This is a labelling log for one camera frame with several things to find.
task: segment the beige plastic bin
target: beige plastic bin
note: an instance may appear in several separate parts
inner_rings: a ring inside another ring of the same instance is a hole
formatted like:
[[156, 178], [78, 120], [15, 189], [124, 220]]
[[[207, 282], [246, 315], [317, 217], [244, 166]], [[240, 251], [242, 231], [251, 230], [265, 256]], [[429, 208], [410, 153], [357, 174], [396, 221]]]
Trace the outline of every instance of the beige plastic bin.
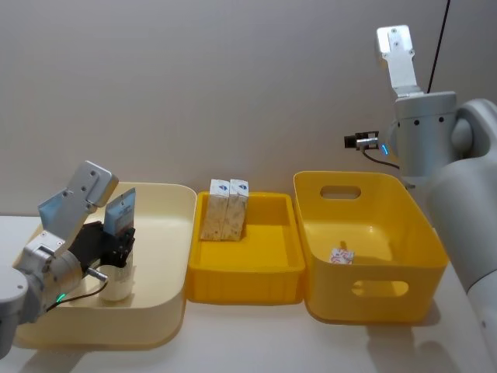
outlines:
[[[120, 302], [93, 296], [59, 305], [36, 323], [17, 328], [19, 346], [146, 349], [167, 342], [179, 331], [196, 194], [180, 185], [120, 183], [111, 198], [132, 187], [137, 199], [131, 295]], [[103, 214], [100, 209], [89, 222], [103, 220]], [[87, 277], [83, 288], [68, 298], [98, 286]]]

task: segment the small box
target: small box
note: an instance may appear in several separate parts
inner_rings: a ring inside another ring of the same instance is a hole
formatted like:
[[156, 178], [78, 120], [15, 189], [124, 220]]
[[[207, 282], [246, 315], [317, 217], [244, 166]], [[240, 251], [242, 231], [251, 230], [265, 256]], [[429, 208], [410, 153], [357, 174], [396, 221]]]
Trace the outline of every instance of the small box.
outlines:
[[201, 239], [220, 241], [224, 216], [228, 208], [230, 183], [225, 180], [211, 180], [207, 214], [203, 221]]
[[245, 211], [249, 198], [249, 183], [244, 180], [230, 180], [230, 196], [228, 208], [224, 216], [221, 239], [226, 241], [239, 241], [242, 237]]

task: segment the blue light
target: blue light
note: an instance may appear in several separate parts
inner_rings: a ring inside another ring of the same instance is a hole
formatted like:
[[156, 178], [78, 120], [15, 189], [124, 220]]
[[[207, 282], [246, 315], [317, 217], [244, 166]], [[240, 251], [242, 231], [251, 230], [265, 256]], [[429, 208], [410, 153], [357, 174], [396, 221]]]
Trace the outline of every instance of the blue light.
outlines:
[[383, 153], [385, 153], [385, 155], [388, 155], [388, 148], [385, 144], [381, 144], [381, 149], [383, 150]]

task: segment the white table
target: white table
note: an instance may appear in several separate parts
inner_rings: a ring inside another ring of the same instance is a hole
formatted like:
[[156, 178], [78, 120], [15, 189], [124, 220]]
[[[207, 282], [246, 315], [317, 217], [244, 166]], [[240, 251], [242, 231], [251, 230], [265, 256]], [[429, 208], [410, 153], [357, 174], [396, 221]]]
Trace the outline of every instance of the white table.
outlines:
[[[0, 217], [0, 263], [11, 263], [38, 218]], [[187, 303], [179, 334], [149, 351], [57, 352], [13, 347], [0, 372], [478, 372], [494, 371], [452, 267], [421, 326], [326, 325], [304, 305]]]

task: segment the yellow basket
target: yellow basket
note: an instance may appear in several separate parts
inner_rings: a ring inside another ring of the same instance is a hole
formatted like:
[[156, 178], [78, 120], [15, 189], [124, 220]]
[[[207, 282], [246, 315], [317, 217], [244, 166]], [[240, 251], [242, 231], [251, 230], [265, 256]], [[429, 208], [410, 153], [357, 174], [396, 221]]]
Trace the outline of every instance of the yellow basket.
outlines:
[[[422, 319], [447, 256], [402, 184], [380, 173], [302, 172], [294, 185], [308, 311], [324, 322]], [[330, 263], [333, 248], [353, 251], [353, 263]]]
[[198, 196], [187, 296], [192, 302], [278, 305], [302, 301], [304, 257], [290, 196], [250, 193], [239, 242], [200, 240], [209, 193]]

